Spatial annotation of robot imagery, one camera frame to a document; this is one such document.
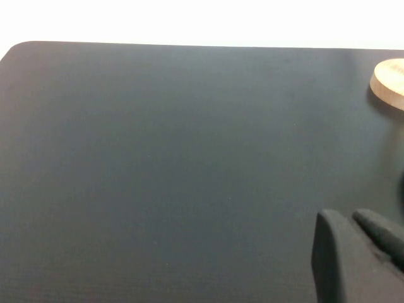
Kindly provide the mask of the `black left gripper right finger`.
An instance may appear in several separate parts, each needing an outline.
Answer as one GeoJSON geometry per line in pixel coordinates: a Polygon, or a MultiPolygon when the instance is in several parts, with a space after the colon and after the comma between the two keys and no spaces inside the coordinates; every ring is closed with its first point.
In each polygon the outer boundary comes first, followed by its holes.
{"type": "Polygon", "coordinates": [[[353,219],[368,238],[395,264],[403,264],[403,227],[368,209],[355,210],[353,219]]]}

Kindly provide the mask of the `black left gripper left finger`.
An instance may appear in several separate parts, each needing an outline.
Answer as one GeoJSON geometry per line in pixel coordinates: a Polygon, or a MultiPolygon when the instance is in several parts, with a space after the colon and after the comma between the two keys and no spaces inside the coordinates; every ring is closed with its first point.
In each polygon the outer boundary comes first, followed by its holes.
{"type": "Polygon", "coordinates": [[[318,302],[403,302],[403,264],[335,210],[317,214],[311,267],[318,302]]]}

